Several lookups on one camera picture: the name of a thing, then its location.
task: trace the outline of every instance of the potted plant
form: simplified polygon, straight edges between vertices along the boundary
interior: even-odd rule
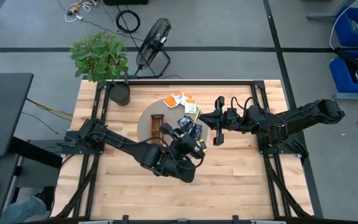
[[[120,106],[125,106],[130,100],[130,89],[126,83],[116,83],[114,79],[128,71],[126,49],[116,36],[100,32],[90,35],[84,40],[75,42],[70,49],[71,59],[75,60],[78,69],[75,77],[87,74],[90,82],[105,82],[112,79],[114,85],[110,88],[109,98]]]

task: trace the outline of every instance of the electric fan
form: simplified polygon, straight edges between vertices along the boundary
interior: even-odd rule
[[[161,77],[162,74],[165,72],[168,65],[171,63],[171,58],[164,51],[163,46],[165,41],[167,40],[167,36],[170,29],[171,23],[168,19],[164,18],[158,19],[158,21],[150,29],[136,57],[136,64],[138,66],[137,71],[135,72],[136,78],[158,78]],[[138,77],[137,73],[143,68],[147,68],[153,62],[153,59],[160,51],[168,59],[168,62],[161,71],[161,73],[157,76],[152,77]]]

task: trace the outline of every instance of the gray floor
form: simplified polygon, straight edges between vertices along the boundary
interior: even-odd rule
[[[61,0],[64,6],[74,0]],[[307,21],[310,11],[329,11],[333,1],[270,0],[282,47],[329,47],[332,22]],[[261,0],[150,0],[146,6],[129,6],[142,25],[134,36],[144,38],[160,17],[168,18],[172,30],[166,46],[273,47]],[[106,7],[114,18],[115,7]],[[69,47],[72,42],[99,29],[84,22],[66,23],[56,0],[6,0],[0,10],[0,47]],[[82,11],[87,21],[117,30],[103,12]],[[130,39],[119,36],[126,46]],[[80,80],[74,78],[69,53],[0,53],[0,72],[32,72],[29,98],[69,113],[75,107]],[[135,53],[129,53],[130,73],[136,69]],[[169,52],[167,75],[183,78],[281,79],[275,53]],[[331,98],[336,89],[329,70],[334,54],[285,53],[284,59],[297,105]],[[155,59],[154,70],[163,58]],[[337,125],[319,124],[305,131],[311,164],[325,218],[358,220],[358,101],[341,101],[346,117]],[[21,116],[15,135],[22,139],[57,139],[70,126],[27,104],[34,114],[60,133],[57,136],[34,118]]]

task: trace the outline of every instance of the person's foot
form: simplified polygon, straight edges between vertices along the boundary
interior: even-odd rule
[[[37,193],[35,197],[41,199],[47,206],[47,211],[50,211],[54,200],[55,187],[45,187],[41,193]]]

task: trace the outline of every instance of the blue storage box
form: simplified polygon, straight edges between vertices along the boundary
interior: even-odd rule
[[[353,30],[351,20],[358,22],[358,8],[348,9],[337,21],[335,31],[343,46],[358,47],[358,33]]]
[[[346,52],[358,58],[358,50],[347,50]],[[358,93],[358,84],[353,82],[346,62],[341,57],[332,60],[329,67],[339,93]]]

